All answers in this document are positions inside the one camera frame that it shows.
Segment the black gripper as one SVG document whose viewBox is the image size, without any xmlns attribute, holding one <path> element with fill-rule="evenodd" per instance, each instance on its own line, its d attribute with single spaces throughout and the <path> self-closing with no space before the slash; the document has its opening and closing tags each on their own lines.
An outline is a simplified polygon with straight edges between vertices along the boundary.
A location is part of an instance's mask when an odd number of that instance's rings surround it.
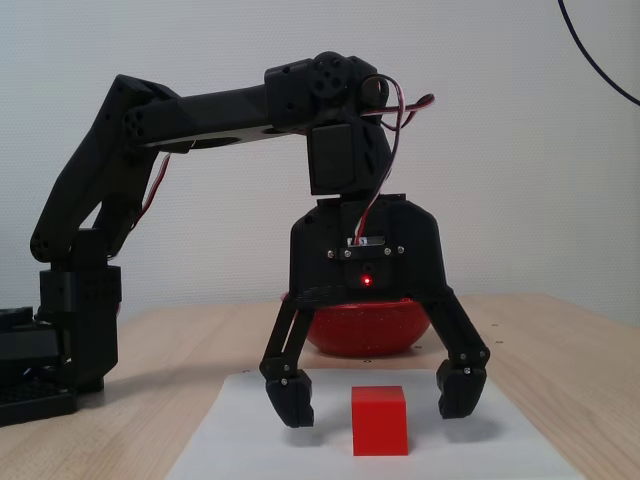
<svg viewBox="0 0 640 480">
<path fill-rule="evenodd" d="M 289 297 L 297 306 L 333 306 L 410 298 L 447 303 L 436 219 L 404 194 L 383 195 L 364 230 L 369 243 L 352 246 L 359 201 L 324 199 L 291 230 Z"/>
</svg>

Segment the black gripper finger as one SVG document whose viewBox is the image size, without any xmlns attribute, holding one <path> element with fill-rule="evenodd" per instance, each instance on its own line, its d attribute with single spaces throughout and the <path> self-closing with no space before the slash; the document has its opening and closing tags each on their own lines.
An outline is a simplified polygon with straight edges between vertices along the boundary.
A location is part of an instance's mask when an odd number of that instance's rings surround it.
<svg viewBox="0 0 640 480">
<path fill-rule="evenodd" d="M 313 318 L 312 309 L 298 309 L 290 298 L 284 298 L 259 365 L 268 398 L 289 428 L 314 424 L 312 381 L 298 368 Z"/>
<path fill-rule="evenodd" d="M 443 419 L 465 418 L 481 397 L 490 350 L 452 292 L 421 298 L 419 303 L 447 351 L 447 359 L 436 371 L 440 415 Z"/>
</svg>

